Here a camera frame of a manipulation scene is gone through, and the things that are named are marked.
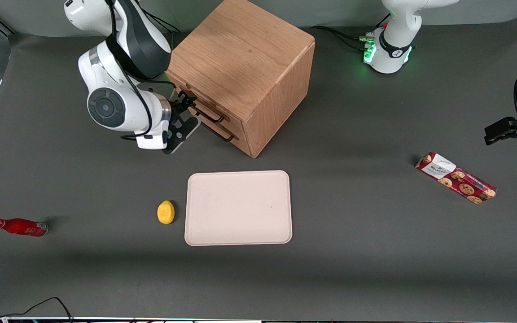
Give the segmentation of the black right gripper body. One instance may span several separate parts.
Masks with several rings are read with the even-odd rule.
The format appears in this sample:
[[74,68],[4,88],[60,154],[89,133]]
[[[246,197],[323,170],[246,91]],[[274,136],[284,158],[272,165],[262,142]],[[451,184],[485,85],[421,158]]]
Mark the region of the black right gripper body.
[[178,98],[175,101],[170,101],[171,104],[171,119],[170,126],[180,129],[184,125],[181,114],[187,110],[187,95],[185,92],[179,92]]

